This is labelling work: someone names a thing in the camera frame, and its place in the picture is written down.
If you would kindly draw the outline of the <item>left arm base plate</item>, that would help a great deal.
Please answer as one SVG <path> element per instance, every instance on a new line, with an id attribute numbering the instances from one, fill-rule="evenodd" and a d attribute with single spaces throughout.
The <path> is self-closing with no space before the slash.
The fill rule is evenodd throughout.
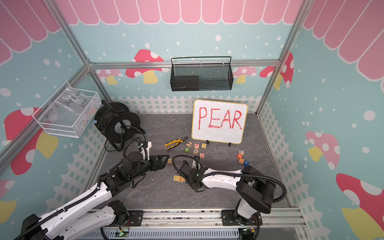
<path id="1" fill-rule="evenodd" d="M 144 211 L 125 211 L 119 226 L 140 227 L 143 220 Z"/>

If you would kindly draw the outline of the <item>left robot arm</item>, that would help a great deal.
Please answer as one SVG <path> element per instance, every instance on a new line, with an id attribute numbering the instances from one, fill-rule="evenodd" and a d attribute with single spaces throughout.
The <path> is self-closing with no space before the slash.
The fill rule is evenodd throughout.
<path id="1" fill-rule="evenodd" d="M 135 187 L 148 172 L 165 168 L 168 155 L 151 156 L 152 144 L 140 137 L 138 150 L 123 153 L 121 160 L 106 173 L 101 174 L 95 185 L 83 194 L 38 217 L 27 217 L 22 224 L 18 240 L 75 240 L 95 229 L 116 225 L 121 227 L 132 220 L 129 211 L 120 201 L 110 200 L 129 187 Z"/>

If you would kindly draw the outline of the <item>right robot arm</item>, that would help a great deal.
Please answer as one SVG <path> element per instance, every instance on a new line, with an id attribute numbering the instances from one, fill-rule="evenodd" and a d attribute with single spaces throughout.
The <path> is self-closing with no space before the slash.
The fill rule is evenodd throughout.
<path id="1" fill-rule="evenodd" d="M 174 156 L 172 164 L 196 193 L 225 189 L 241 196 L 232 213 L 225 211 L 222 214 L 223 225 L 259 225 L 259 214 L 270 214 L 273 204 L 287 196 L 287 188 L 281 181 L 249 165 L 237 171 L 218 171 L 205 167 L 199 158 L 187 155 Z"/>

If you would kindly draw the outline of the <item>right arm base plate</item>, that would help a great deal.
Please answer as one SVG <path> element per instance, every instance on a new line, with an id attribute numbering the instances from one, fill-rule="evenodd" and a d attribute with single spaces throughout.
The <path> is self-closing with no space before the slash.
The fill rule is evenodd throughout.
<path id="1" fill-rule="evenodd" d="M 236 210 L 222 210 L 221 219 L 223 226 L 262 226 L 263 221 L 261 214 L 256 212 L 251 218 L 246 219 L 240 216 Z"/>

